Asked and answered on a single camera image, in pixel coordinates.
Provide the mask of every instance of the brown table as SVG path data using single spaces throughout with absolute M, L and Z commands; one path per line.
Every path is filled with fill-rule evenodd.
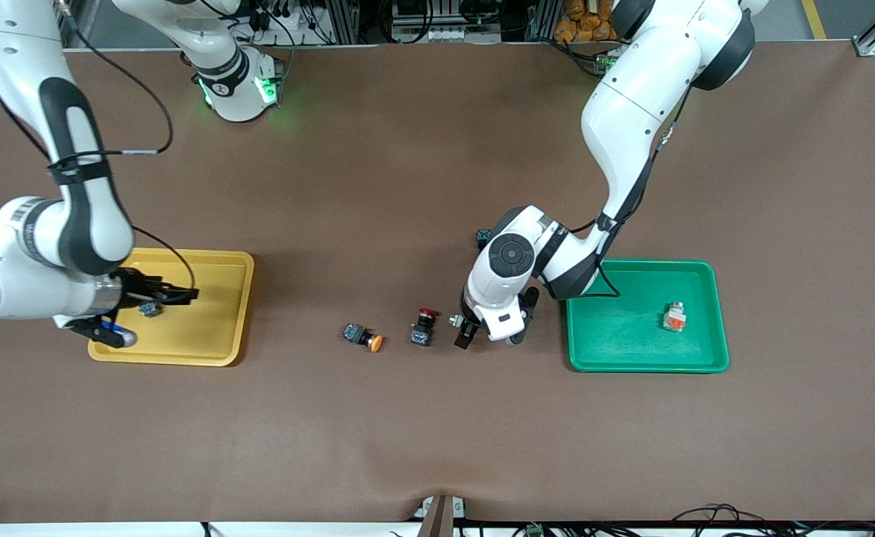
M 613 254 L 716 269 L 733 364 L 693 377 L 574 373 L 549 299 L 519 348 L 458 350 L 446 317 L 433 348 L 404 343 L 418 308 L 454 312 L 474 229 L 601 207 L 592 82 L 555 51 L 301 51 L 283 109 L 247 125 L 177 56 L 116 55 L 177 139 L 113 169 L 141 227 L 256 257 L 243 360 L 98 363 L 51 321 L 0 321 L 0 522 L 396 520 L 435 492 L 478 519 L 875 519 L 874 59 L 762 43 L 691 96 Z M 69 62 L 107 145 L 160 143 L 139 89 Z M 43 164 L 0 115 L 0 205 L 55 196 Z M 346 322 L 392 342 L 372 356 Z

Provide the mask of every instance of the pile of brown objects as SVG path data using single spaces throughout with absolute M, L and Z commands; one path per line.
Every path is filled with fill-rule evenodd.
M 616 40 L 617 33 L 610 24 L 613 0 L 594 0 L 597 13 L 587 10 L 584 0 L 566 0 L 566 13 L 556 24 L 553 39 L 562 43 Z

